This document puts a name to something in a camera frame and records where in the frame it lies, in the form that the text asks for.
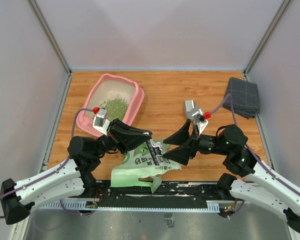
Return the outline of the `white plastic bag clip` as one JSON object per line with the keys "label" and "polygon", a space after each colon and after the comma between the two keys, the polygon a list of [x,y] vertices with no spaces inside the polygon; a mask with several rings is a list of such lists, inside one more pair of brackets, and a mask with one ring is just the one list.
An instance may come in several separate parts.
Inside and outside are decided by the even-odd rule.
{"label": "white plastic bag clip", "polygon": [[162,145],[160,142],[153,142],[152,140],[146,141],[146,145],[150,152],[151,158],[154,162],[154,165],[160,165],[158,156],[162,155]]}

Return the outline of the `green cat litter bag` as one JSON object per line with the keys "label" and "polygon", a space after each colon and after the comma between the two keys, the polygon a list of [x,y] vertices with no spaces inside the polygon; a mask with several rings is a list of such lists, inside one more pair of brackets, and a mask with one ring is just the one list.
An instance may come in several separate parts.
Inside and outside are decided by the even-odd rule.
{"label": "green cat litter bag", "polygon": [[111,187],[148,187],[154,193],[162,182],[161,175],[171,170],[180,170],[181,165],[162,157],[169,145],[161,139],[152,139],[153,150],[157,153],[159,164],[152,159],[149,148],[143,143],[134,150],[129,151],[123,163],[112,169]]}

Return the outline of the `grey metal scoop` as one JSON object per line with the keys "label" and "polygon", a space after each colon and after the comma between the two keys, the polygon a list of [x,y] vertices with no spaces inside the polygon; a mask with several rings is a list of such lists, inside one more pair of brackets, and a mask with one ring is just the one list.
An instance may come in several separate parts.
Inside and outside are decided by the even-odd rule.
{"label": "grey metal scoop", "polygon": [[184,109],[185,109],[185,115],[187,119],[194,120],[194,121],[204,121],[204,115],[203,112],[194,100],[186,100],[184,101]]}

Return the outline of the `pink litter box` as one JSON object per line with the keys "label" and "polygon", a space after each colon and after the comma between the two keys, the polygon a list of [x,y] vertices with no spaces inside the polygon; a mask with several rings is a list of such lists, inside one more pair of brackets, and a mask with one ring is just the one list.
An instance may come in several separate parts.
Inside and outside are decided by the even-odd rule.
{"label": "pink litter box", "polygon": [[131,125],[142,105],[145,93],[137,82],[125,77],[109,73],[103,74],[90,90],[83,107],[87,109],[100,107],[99,105],[104,100],[114,99],[117,95],[120,95],[129,103],[122,122]]}

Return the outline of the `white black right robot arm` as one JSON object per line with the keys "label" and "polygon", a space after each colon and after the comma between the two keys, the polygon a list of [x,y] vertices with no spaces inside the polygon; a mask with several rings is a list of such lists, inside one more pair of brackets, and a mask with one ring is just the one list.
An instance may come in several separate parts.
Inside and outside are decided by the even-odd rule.
{"label": "white black right robot arm", "polygon": [[238,198],[267,209],[300,233],[300,187],[270,168],[246,145],[248,138],[237,125],[218,128],[215,136],[203,134],[207,122],[185,124],[164,143],[176,148],[163,157],[187,165],[197,153],[225,156],[228,173],[217,182],[216,194],[222,200]]}

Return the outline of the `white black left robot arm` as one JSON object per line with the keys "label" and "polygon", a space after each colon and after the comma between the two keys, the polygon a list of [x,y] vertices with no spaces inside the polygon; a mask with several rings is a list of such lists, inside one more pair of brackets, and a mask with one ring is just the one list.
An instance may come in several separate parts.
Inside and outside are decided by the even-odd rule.
{"label": "white black left robot arm", "polygon": [[27,218],[34,210],[68,197],[93,197],[97,192],[92,175],[107,153],[122,154],[152,138],[152,132],[115,119],[103,128],[98,138],[74,136],[67,148],[68,157],[59,165],[24,180],[4,180],[0,188],[2,219],[7,225]]}

